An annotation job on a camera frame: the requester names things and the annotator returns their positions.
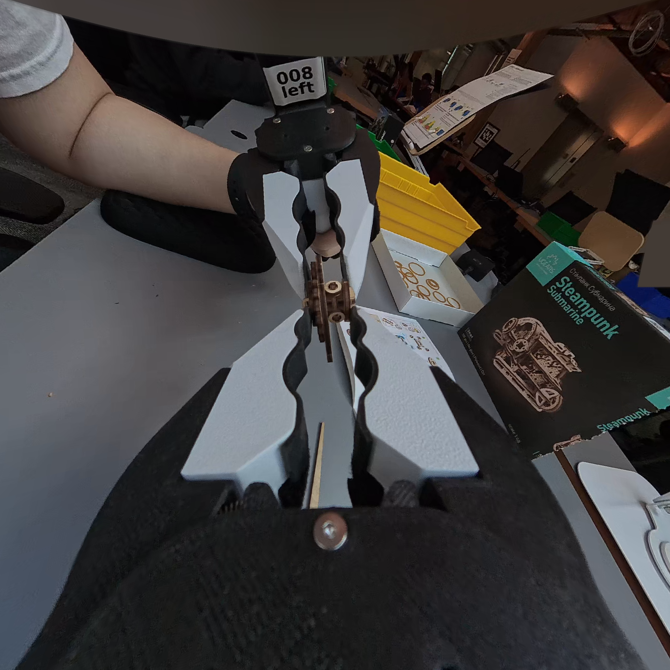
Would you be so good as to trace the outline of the black power adapter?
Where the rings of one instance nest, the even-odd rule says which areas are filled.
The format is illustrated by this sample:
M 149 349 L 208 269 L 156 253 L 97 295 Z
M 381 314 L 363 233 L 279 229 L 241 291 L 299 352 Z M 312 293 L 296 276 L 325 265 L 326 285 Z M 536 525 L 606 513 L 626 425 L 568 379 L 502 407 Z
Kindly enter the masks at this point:
M 489 258 L 475 249 L 463 253 L 456 261 L 456 265 L 464 276 L 471 277 L 476 282 L 482 281 L 495 268 L 495 264 Z

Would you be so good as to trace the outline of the wooden gear assembly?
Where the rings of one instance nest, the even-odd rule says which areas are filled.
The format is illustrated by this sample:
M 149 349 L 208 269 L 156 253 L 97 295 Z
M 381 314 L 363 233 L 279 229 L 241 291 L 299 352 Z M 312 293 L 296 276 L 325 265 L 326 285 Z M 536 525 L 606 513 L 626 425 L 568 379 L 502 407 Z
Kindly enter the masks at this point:
M 341 281 L 326 280 L 323 257 L 316 255 L 315 261 L 310 264 L 310 278 L 306 283 L 303 306 L 307 308 L 319 341 L 325 347 L 329 363 L 333 362 L 330 324 L 350 321 L 351 309 L 355 304 L 356 295 L 348 281 L 347 272 L 343 271 Z

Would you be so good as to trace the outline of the black wrist band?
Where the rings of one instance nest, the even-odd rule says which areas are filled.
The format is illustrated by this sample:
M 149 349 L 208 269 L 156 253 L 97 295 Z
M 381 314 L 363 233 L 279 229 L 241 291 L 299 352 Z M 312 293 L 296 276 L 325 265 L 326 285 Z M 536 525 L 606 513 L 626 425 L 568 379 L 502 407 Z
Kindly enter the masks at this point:
M 237 155 L 230 164 L 227 189 L 234 212 L 244 219 L 261 224 L 265 219 L 263 156 L 257 148 Z

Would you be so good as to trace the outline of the green storage bin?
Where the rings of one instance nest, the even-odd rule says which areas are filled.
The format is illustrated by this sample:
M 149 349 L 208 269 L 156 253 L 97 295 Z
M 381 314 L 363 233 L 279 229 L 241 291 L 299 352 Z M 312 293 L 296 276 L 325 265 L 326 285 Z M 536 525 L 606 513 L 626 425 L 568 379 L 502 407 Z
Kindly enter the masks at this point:
M 548 246 L 557 242 L 564 247 L 578 247 L 581 233 L 557 214 L 545 211 L 534 226 L 538 239 Z

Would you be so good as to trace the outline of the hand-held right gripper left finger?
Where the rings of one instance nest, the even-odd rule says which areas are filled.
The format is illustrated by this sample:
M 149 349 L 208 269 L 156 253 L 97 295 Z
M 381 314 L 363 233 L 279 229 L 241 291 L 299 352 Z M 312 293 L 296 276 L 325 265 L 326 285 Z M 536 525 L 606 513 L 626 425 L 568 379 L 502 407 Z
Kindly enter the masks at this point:
M 310 467 L 303 401 L 310 317 L 297 310 L 232 365 L 184 463 L 188 481 L 268 484 L 283 507 L 302 507 Z

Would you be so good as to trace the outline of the person's left forearm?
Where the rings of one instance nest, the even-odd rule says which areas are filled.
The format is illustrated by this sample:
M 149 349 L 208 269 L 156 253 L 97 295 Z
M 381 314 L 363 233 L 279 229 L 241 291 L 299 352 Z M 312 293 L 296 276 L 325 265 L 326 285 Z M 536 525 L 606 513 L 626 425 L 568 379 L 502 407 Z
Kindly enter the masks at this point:
M 77 46 L 48 86 L 1 99 L 1 132 L 90 186 L 233 213 L 227 178 L 237 154 L 116 96 Z

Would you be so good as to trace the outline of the green plastic bin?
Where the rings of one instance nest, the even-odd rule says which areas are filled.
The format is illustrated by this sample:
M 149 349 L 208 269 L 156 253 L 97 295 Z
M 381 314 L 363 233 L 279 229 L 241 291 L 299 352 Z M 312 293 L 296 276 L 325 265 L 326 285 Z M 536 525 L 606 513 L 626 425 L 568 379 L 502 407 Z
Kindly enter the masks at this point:
M 411 154 L 401 139 L 403 124 L 385 125 L 381 128 L 375 128 L 369 125 L 367 128 L 370 139 L 377 150 L 384 155 L 388 155 L 399 162 L 412 165 Z

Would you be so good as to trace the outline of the person's white shirt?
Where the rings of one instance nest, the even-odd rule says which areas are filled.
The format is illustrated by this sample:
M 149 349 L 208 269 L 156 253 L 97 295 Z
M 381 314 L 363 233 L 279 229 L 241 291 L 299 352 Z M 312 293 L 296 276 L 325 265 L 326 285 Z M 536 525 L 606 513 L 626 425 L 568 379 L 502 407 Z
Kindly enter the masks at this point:
M 45 88 L 67 69 L 74 40 L 62 15 L 1 2 L 1 98 Z

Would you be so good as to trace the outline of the assembly instruction booklet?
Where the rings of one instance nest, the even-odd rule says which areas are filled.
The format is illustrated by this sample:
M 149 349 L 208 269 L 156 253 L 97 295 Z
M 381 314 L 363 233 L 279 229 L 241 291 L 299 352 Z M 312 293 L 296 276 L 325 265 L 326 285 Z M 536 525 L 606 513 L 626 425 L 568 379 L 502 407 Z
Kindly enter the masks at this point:
M 417 353 L 417 355 L 419 355 L 419 357 L 426 363 L 440 368 L 450 379 L 452 379 L 452 381 L 455 380 L 447 362 L 441 356 L 438 349 L 435 347 L 434 343 L 432 343 L 430 337 L 423 330 L 418 321 L 406 316 L 393 315 L 368 307 L 361 307 L 360 310 L 371 314 L 378 323 L 382 324 L 388 331 L 390 331 L 395 338 L 399 339 L 415 351 L 415 353 Z M 352 407 L 354 414 L 356 414 L 360 396 L 364 391 L 363 383 L 355 374 L 356 348 L 350 338 L 349 323 L 337 323 L 336 328 L 342 353 L 347 364 L 352 390 Z

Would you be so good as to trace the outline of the printed instruction sheet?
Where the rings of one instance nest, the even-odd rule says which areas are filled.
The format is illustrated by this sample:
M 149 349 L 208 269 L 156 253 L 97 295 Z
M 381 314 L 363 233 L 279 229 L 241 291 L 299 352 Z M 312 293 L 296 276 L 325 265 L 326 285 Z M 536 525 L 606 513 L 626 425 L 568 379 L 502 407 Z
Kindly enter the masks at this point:
M 501 100 L 548 87 L 553 74 L 510 64 L 442 96 L 408 121 L 401 138 L 411 155 L 422 155 L 463 130 L 477 113 Z

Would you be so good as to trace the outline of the thin wooden strip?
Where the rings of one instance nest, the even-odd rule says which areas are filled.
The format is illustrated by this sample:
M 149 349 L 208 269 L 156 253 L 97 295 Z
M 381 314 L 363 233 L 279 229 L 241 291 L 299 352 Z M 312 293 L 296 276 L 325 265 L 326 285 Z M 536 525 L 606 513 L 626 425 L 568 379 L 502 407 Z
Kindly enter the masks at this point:
M 310 488 L 310 495 L 308 502 L 309 509 L 318 508 L 320 506 L 324 433 L 325 433 L 325 423 L 321 422 L 318 428 L 317 442 L 315 447 L 312 484 Z

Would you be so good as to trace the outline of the white cardboard tray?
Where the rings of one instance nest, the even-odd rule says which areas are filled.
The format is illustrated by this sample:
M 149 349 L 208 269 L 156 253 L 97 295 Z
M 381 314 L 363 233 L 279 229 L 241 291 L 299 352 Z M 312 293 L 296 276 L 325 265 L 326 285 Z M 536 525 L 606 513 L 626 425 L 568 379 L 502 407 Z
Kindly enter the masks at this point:
M 460 328 L 483 308 L 447 253 L 384 229 L 372 246 L 401 313 Z

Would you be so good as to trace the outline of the yellow plastic bin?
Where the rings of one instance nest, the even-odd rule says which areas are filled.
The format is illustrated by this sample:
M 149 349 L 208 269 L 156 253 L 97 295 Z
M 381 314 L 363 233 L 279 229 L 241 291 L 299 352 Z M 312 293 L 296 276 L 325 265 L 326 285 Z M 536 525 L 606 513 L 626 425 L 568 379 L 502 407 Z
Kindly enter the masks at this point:
M 481 228 L 442 184 L 389 155 L 379 157 L 382 229 L 451 254 Z

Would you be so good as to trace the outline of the grey desk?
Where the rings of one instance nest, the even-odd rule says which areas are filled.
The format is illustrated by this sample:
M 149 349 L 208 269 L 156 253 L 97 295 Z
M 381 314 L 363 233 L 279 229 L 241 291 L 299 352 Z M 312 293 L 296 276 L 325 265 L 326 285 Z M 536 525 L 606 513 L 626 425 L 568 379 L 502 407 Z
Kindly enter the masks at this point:
M 220 369 L 298 307 L 281 267 L 222 270 L 105 224 L 94 201 L 1 273 L 1 668 L 41 631 L 113 486 Z M 325 423 L 320 502 L 350 507 L 353 440 L 339 346 L 315 337 L 300 386 Z M 533 461 L 648 669 L 669 656 L 556 455 Z

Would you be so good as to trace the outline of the beige chair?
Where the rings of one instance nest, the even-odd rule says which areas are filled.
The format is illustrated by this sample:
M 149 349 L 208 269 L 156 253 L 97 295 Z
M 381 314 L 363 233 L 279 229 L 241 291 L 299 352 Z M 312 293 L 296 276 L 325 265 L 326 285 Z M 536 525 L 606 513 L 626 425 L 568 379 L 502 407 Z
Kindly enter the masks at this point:
M 606 212 L 595 213 L 581 232 L 578 246 L 598 256 L 607 270 L 621 270 L 637 254 L 645 236 Z

